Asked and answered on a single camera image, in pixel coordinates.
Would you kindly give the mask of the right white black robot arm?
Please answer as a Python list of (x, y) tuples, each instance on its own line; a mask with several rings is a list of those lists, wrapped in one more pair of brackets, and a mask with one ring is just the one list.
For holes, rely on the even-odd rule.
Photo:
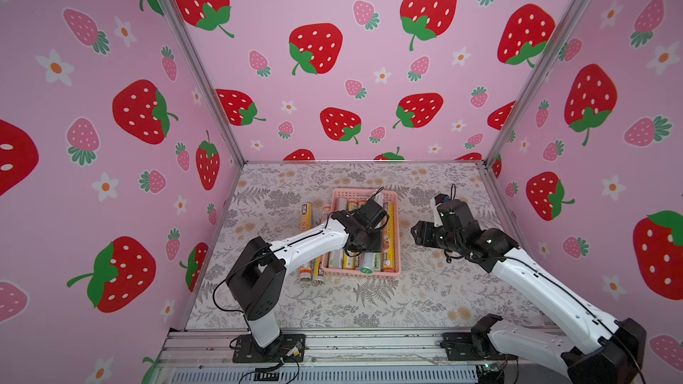
[(618, 320), (587, 302), (501, 229), (482, 229), (461, 200), (440, 194), (431, 205), (433, 222), (420, 220), (411, 229), (417, 245), (480, 266), (523, 294), (563, 332), (551, 336), (489, 314), (471, 328), (477, 357), (521, 357), (574, 383), (630, 383), (643, 376), (647, 333), (639, 323)]

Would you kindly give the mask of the white green wrap roll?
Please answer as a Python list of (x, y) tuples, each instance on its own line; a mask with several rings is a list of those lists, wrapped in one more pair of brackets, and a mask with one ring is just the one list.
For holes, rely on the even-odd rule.
[(379, 246), (377, 242), (377, 230), (375, 229), (379, 223), (377, 220), (378, 204), (375, 200), (370, 199), (360, 211), (362, 212), (362, 217), (366, 221), (364, 252), (362, 253), (362, 259), (359, 263), (360, 271), (364, 274), (371, 275), (375, 272), (376, 251)]

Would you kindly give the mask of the clear white wrap roll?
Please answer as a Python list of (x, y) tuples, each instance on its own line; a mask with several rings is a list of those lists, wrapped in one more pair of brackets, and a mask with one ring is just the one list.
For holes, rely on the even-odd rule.
[[(336, 211), (346, 211), (347, 210), (347, 205), (348, 205), (348, 200), (345, 197), (339, 197), (336, 201)], [(339, 249), (330, 252), (329, 254), (329, 259), (328, 259), (328, 266), (329, 268), (336, 268), (339, 270), (340, 268), (343, 268), (344, 265), (344, 250)]]

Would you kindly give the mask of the pink plastic perforated basket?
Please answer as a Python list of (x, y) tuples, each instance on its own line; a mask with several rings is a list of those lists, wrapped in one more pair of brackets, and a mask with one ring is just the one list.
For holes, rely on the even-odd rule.
[[(346, 203), (365, 202), (375, 193), (371, 188), (335, 188), (332, 197), (333, 211), (340, 210), (339, 200), (345, 199)], [(350, 261), (341, 257), (342, 252), (336, 254), (329, 252), (322, 260), (322, 270), (326, 275), (340, 275), (345, 277), (375, 277), (382, 279), (396, 279), (401, 273), (401, 248), (398, 228), (398, 194), (394, 191), (384, 190), (382, 192), (384, 204), (389, 208), (390, 222), (388, 225), (391, 234), (387, 235), (384, 231), (384, 242), (382, 252), (375, 255), (375, 265), (378, 270), (366, 273), (362, 270), (362, 257), (357, 258), (357, 264), (352, 270)]]

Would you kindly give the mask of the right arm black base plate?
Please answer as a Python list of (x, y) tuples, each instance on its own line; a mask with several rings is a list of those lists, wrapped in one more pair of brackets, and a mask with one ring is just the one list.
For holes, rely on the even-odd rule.
[(446, 350), (449, 361), (504, 361), (518, 360), (510, 354), (503, 354), (485, 334), (471, 332), (445, 332), (439, 346)]

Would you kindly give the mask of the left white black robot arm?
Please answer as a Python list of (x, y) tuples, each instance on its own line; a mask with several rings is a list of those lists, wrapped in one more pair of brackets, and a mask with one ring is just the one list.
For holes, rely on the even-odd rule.
[(389, 215), (373, 199), (361, 208), (332, 212), (317, 227), (275, 242), (250, 240), (225, 278), (243, 311), (252, 342), (265, 351), (280, 344), (282, 332), (273, 309), (286, 276), (329, 252), (380, 252)]

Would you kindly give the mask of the large yellow wrap roll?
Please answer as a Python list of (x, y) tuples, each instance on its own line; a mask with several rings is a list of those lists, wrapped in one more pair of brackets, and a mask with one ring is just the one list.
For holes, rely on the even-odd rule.
[[(310, 230), (312, 228), (312, 204), (311, 203), (304, 203), (302, 205), (302, 213), (301, 213), (301, 231), (305, 232), (307, 230)], [(304, 263), (300, 268), (299, 268), (299, 274), (298, 278), (300, 281), (311, 281), (312, 279), (312, 270), (311, 270), (311, 263), (307, 261)]]

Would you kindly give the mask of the aluminium front rail frame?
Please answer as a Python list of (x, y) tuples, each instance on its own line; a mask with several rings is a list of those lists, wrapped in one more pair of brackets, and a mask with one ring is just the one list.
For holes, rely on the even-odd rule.
[(172, 332), (152, 383), (566, 383), (526, 357), (448, 357), (444, 329), (309, 329), (302, 358), (240, 364), (240, 330)]

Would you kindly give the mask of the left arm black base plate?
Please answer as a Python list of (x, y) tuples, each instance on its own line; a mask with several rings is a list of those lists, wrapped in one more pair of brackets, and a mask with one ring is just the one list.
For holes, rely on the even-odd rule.
[(233, 350), (234, 364), (302, 362), (306, 346), (305, 334), (281, 334), (268, 347), (260, 348), (251, 334), (238, 336)]

